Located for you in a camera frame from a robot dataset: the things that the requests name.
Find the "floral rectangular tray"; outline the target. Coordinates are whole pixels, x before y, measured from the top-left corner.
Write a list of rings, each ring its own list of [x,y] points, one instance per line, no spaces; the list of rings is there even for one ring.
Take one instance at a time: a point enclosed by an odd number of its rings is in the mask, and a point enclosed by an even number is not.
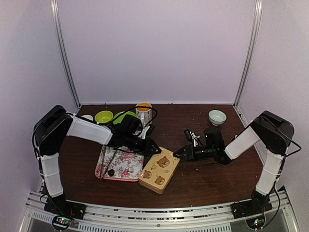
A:
[[[115,175],[109,177],[106,173],[104,180],[137,182],[143,170],[144,156],[133,153],[126,147],[117,149],[118,153],[115,156],[110,168],[115,171]]]

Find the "metal tongs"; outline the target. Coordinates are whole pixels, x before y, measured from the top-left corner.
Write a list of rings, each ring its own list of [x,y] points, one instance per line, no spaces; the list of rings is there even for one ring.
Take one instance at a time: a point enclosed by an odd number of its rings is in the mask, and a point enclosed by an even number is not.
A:
[[[95,169],[95,176],[98,179],[103,179],[105,177],[117,153],[117,149],[107,146],[102,147]]]

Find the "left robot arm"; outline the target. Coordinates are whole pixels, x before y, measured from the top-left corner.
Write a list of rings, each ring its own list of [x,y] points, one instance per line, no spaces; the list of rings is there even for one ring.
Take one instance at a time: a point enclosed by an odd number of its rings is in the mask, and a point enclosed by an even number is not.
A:
[[[113,125],[111,122],[90,121],[66,111],[61,105],[52,108],[34,126],[32,134],[32,145],[50,197],[50,206],[60,215],[70,209],[61,184],[58,163],[66,137],[78,137],[112,148],[126,147],[139,155],[159,154],[161,149],[149,137],[154,127],[149,125],[137,133],[141,125],[141,121],[131,115],[124,116],[120,123]]]

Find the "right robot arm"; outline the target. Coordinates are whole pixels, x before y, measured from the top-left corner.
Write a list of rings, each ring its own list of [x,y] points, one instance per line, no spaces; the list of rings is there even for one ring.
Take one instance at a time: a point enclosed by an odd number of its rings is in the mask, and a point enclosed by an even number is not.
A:
[[[227,145],[218,127],[208,127],[204,130],[205,144],[200,142],[194,132],[185,130],[184,134],[190,144],[174,152],[173,156],[185,161],[213,158],[218,164],[228,165],[254,147],[261,156],[263,169],[247,208],[256,214],[265,207],[282,173],[294,133],[291,122],[270,111],[264,111]]]

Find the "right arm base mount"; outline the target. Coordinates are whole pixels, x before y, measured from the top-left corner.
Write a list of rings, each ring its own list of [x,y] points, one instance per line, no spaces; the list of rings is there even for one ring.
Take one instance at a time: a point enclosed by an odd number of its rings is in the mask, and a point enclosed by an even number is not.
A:
[[[245,218],[247,226],[252,230],[261,230],[266,224],[265,212],[272,209],[269,194],[263,195],[253,190],[251,199],[236,201],[231,205],[234,219]]]

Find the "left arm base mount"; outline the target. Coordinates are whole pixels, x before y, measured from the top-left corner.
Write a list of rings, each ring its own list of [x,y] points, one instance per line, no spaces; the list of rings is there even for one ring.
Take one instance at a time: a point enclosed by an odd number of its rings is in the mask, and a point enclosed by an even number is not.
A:
[[[44,210],[55,214],[51,224],[56,231],[62,232],[68,229],[75,219],[84,218],[85,204],[67,201],[65,194],[57,197],[51,197],[49,194],[46,196]]]

